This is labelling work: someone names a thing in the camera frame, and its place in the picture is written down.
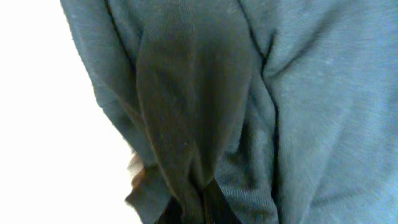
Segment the black t-shirt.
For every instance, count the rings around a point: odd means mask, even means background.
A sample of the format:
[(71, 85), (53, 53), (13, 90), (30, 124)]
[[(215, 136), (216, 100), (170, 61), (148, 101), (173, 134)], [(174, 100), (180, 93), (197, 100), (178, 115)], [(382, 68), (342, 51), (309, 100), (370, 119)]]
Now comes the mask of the black t-shirt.
[(143, 223), (396, 223), (396, 0), (63, 0)]

